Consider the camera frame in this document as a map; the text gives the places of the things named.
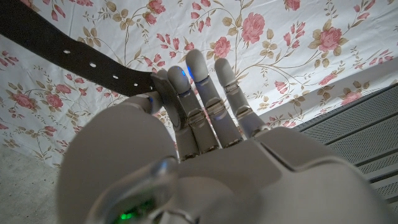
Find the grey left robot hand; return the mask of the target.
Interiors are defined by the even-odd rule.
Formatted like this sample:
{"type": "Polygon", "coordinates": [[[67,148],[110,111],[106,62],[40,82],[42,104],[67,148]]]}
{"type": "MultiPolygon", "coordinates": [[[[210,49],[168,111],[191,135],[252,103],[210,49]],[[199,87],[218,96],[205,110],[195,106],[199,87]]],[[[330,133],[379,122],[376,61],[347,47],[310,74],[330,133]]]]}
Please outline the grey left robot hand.
{"type": "Polygon", "coordinates": [[[396,223],[360,171],[253,112],[228,61],[199,50],[156,91],[98,113],[73,138],[57,185],[60,223],[396,223]]]}

